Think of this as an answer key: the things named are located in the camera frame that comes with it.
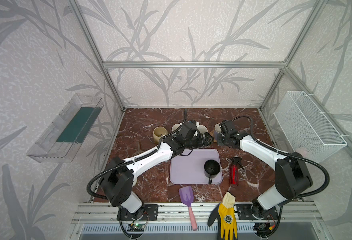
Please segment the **white speckled mug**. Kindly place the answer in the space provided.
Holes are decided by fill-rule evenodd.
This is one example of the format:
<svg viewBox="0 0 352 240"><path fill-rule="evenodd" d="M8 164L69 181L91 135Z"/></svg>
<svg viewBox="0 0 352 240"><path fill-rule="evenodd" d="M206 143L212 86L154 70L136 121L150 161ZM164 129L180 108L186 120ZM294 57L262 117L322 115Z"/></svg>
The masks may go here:
<svg viewBox="0 0 352 240"><path fill-rule="evenodd" d="M197 126L198 131L194 134L195 137L197 137L198 134L204 134L204 133L208 132L207 127L204 125L201 125L199 122L196 122L196 126Z"/></svg>

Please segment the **lavender mug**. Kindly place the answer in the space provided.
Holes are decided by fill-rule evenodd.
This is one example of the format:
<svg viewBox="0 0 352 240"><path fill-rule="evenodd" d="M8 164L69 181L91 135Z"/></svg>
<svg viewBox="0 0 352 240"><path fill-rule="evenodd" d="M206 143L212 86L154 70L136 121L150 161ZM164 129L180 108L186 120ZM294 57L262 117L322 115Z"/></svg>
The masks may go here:
<svg viewBox="0 0 352 240"><path fill-rule="evenodd" d="M214 126L213 137L215 142L217 142L219 139L222 138L222 131L221 131L220 124L216 124Z"/></svg>

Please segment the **light blue mug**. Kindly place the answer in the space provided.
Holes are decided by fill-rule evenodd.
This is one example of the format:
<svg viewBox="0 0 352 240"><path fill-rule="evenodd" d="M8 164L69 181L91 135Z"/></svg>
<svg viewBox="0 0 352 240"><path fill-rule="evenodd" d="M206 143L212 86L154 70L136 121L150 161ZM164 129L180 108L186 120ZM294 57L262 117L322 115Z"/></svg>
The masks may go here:
<svg viewBox="0 0 352 240"><path fill-rule="evenodd" d="M182 126L182 123L178 123L172 126L172 133L177 133L178 131L180 131Z"/></svg>

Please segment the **black mug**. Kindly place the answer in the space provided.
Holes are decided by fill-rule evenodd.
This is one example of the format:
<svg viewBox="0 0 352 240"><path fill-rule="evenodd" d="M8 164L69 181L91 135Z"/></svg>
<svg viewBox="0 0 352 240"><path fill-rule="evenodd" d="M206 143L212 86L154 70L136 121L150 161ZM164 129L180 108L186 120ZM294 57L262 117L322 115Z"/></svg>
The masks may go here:
<svg viewBox="0 0 352 240"><path fill-rule="evenodd" d="M213 178L220 173L221 167L219 162L208 160L204 164L204 174L208 178L208 183L211 185Z"/></svg>

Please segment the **beige ceramic mug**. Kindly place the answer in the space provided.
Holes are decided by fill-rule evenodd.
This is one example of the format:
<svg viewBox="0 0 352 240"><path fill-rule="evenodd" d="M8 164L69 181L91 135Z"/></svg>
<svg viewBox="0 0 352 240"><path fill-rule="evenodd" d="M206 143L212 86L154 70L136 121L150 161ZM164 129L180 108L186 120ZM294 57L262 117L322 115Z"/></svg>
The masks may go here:
<svg viewBox="0 0 352 240"><path fill-rule="evenodd" d="M164 128L164 127L156 127L153 130L153 139L155 141L155 144L158 144L160 138L166 136L167 134L168 134L168 131L167 131L166 128Z"/></svg>

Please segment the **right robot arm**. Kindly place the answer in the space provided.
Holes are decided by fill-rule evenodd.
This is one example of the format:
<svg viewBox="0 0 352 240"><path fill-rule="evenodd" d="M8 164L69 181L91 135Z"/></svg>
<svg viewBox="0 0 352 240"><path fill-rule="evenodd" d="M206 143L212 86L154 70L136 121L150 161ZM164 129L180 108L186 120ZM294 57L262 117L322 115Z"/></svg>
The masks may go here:
<svg viewBox="0 0 352 240"><path fill-rule="evenodd" d="M282 152L245 131L239 132L232 121L223 121L219 126L218 145L250 153L275 171L274 185L252 201L251 212L255 218L263 219L269 210L293 200L313 185L305 162L298 159L299 153Z"/></svg>

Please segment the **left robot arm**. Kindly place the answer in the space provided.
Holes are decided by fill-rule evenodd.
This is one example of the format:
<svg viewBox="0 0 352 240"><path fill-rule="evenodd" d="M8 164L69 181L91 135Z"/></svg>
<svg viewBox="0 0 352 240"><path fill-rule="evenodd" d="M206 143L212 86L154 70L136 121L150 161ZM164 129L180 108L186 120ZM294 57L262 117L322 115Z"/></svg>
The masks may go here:
<svg viewBox="0 0 352 240"><path fill-rule="evenodd" d="M132 191L137 178L152 167L169 161L188 150L208 147L214 138L202 133L197 123L189 121L181 124L177 131L160 138L158 145L137 156L121 160L113 159L109 172L100 177L99 187L113 207L127 210L133 215L144 212L142 200Z"/></svg>

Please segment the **lavender plastic tray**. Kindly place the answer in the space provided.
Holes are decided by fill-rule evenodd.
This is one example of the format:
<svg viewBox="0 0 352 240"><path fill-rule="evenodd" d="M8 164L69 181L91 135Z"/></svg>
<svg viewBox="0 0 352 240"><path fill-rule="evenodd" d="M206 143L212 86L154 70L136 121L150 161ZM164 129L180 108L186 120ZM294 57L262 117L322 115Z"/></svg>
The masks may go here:
<svg viewBox="0 0 352 240"><path fill-rule="evenodd" d="M175 185L208 184L209 178L204 170L208 160L221 166L219 152L215 149L196 149L189 156L171 159L170 181Z"/></svg>

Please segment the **small brown brush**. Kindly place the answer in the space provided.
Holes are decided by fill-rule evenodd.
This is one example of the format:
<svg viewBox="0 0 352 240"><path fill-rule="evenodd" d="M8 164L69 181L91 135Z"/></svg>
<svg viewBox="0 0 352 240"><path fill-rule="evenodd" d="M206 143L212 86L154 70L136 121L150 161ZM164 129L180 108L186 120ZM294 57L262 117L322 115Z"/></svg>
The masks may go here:
<svg viewBox="0 0 352 240"><path fill-rule="evenodd" d="M140 141L137 140L137 151L136 151L136 154L141 154L143 153L144 151L141 149L141 144L140 144Z"/></svg>

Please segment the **purple pink scoop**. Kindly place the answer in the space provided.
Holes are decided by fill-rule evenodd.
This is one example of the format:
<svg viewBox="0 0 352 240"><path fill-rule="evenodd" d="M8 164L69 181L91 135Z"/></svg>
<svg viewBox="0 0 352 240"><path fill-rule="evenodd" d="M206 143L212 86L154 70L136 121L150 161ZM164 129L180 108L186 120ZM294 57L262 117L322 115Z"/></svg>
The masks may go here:
<svg viewBox="0 0 352 240"><path fill-rule="evenodd" d="M178 191L179 191L181 202L188 207L188 213L189 213L192 230L197 231L198 227L191 207L191 204L194 201L193 190L191 186L186 186L186 187L180 188Z"/></svg>

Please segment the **yellow black work glove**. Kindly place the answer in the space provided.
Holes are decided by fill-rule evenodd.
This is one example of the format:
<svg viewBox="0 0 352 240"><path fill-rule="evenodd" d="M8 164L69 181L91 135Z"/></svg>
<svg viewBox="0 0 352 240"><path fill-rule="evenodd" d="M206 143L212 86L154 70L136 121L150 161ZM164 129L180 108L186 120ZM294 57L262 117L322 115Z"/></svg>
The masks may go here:
<svg viewBox="0 0 352 240"><path fill-rule="evenodd" d="M235 217L235 196L226 192L223 200L211 212L207 225L211 227L215 220L218 221L218 240L237 240L237 222Z"/></svg>

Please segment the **green circuit board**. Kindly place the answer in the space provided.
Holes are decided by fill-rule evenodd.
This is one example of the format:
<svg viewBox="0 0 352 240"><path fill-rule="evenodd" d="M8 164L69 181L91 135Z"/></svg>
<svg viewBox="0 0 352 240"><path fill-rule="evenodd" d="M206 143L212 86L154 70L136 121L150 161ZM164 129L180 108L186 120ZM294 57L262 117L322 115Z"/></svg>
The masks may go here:
<svg viewBox="0 0 352 240"><path fill-rule="evenodd" d="M129 224L127 231L128 232L144 232L146 228L146 224Z"/></svg>

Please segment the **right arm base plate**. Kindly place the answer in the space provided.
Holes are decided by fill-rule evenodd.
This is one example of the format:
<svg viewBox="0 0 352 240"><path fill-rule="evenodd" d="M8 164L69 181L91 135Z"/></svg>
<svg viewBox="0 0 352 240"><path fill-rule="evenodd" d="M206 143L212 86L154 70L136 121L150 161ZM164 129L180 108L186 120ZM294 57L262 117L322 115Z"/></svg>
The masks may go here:
<svg viewBox="0 0 352 240"><path fill-rule="evenodd" d="M278 211L275 207L265 210L263 207L258 204L235 204L234 210L238 214L240 220L277 220Z"/></svg>

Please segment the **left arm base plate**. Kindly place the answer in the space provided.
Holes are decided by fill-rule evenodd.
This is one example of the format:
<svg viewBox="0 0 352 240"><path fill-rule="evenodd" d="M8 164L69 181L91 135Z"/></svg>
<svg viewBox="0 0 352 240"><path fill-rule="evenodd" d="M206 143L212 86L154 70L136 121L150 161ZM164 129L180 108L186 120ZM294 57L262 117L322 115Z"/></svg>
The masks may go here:
<svg viewBox="0 0 352 240"><path fill-rule="evenodd" d="M136 212L131 213L126 208L119 208L117 220L121 221L156 221L158 218L159 205L144 204Z"/></svg>

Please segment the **clear plastic wall bin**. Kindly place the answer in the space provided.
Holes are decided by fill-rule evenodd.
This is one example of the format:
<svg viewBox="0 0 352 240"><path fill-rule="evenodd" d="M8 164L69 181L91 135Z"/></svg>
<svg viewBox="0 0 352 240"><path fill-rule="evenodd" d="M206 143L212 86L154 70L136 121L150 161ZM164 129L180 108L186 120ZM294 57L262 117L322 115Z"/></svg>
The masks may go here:
<svg viewBox="0 0 352 240"><path fill-rule="evenodd" d="M101 97L74 94L27 152L38 163L70 163L104 107Z"/></svg>

